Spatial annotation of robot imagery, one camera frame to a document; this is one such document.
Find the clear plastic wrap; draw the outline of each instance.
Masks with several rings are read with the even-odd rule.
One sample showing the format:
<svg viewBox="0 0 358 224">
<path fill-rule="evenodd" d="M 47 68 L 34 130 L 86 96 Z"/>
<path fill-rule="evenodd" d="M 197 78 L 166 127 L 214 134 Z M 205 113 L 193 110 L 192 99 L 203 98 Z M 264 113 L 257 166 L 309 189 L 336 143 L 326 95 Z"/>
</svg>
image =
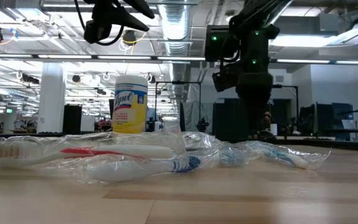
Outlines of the clear plastic wrap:
<svg viewBox="0 0 358 224">
<path fill-rule="evenodd" d="M 207 149 L 224 144 L 224 142 L 206 133 L 188 131 L 183 132 L 182 135 L 187 150 Z"/>
<path fill-rule="evenodd" d="M 236 146 L 245 149 L 250 155 L 250 159 L 263 156 L 302 169 L 317 169 L 331 153 L 331 151 L 327 154 L 300 152 L 285 146 L 260 141 L 239 142 Z"/>
<path fill-rule="evenodd" d="M 82 182 L 119 182 L 164 172 L 188 172 L 199 164 L 186 153 L 178 126 L 142 134 L 0 138 L 0 167 L 68 168 Z"/>
<path fill-rule="evenodd" d="M 184 132 L 186 150 L 201 161 L 200 168 L 237 167 L 248 163 L 247 151 L 199 132 Z"/>
<path fill-rule="evenodd" d="M 260 141 L 231 144 L 205 133 L 182 135 L 179 126 L 142 134 L 0 138 L 0 167 L 70 169 L 83 183 L 122 182 L 197 168 L 238 167 L 262 156 L 316 169 L 329 153 L 298 152 Z"/>
</svg>

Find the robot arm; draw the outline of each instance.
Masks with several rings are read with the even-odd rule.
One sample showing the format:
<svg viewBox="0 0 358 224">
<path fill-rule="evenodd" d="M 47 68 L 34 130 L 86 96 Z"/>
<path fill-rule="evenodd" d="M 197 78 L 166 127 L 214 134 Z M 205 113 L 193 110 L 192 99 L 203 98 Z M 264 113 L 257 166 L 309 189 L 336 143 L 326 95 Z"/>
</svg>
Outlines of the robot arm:
<svg viewBox="0 0 358 224">
<path fill-rule="evenodd" d="M 269 74 L 269 40 L 280 29 L 272 23 L 290 0 L 246 1 L 228 26 L 208 26 L 205 45 L 207 62 L 220 61 L 213 74 L 215 89 L 236 87 L 244 102 L 250 129 L 256 129 L 270 98 L 273 77 Z"/>
</svg>

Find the white toothbrush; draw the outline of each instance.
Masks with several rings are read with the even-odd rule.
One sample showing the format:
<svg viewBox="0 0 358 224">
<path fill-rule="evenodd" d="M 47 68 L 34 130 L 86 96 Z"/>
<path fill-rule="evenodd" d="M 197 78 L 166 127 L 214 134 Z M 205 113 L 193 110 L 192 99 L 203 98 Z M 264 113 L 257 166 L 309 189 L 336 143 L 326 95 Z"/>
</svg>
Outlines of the white toothbrush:
<svg viewBox="0 0 358 224">
<path fill-rule="evenodd" d="M 0 167 L 25 167 L 54 161 L 56 159 L 72 159 L 102 154 L 132 156 L 138 159 L 170 159 L 174 155 L 174 151 L 169 147 L 111 145 L 100 147 L 67 147 L 61 151 L 40 156 L 39 147 L 40 146 L 34 142 L 18 141 L 0 143 Z"/>
<path fill-rule="evenodd" d="M 257 153 L 271 159 L 279 159 L 302 169 L 307 169 L 309 167 L 309 163 L 307 161 L 294 154 L 278 152 L 273 149 L 258 149 Z"/>
<path fill-rule="evenodd" d="M 92 167 L 89 170 L 89 176 L 102 182 L 122 182 L 167 172 L 190 172 L 197 168 L 200 163 L 201 161 L 194 156 L 190 156 L 186 164 L 177 159 L 143 163 L 136 161 L 108 162 Z"/>
</svg>

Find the air duct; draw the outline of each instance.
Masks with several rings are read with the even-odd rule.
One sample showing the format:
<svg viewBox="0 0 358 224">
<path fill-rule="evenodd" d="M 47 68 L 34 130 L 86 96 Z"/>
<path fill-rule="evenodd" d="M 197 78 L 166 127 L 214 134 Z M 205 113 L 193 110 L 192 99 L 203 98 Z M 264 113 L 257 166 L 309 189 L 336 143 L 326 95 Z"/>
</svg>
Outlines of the air duct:
<svg viewBox="0 0 358 224">
<path fill-rule="evenodd" d="M 190 7 L 178 4 L 158 5 L 158 10 L 162 18 L 161 27 L 164 39 L 167 40 L 184 40 L 188 37 L 190 26 L 189 15 Z M 189 45 L 180 42 L 166 42 L 165 51 L 169 56 L 187 56 Z M 185 77 L 187 65 L 182 63 L 170 64 L 171 81 L 186 81 Z M 178 102 L 182 99 L 183 86 L 173 86 L 173 94 Z"/>
</svg>

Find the table surface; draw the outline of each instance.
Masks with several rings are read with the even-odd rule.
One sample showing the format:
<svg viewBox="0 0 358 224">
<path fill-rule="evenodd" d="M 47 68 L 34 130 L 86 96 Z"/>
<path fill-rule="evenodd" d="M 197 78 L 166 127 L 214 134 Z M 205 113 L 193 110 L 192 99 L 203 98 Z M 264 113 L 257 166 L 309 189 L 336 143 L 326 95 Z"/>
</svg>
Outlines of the table surface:
<svg viewBox="0 0 358 224">
<path fill-rule="evenodd" d="M 115 185 L 79 184 L 50 169 L 0 170 L 0 223 L 358 223 L 358 151 L 332 149 L 316 171 L 258 159 Z"/>
</svg>

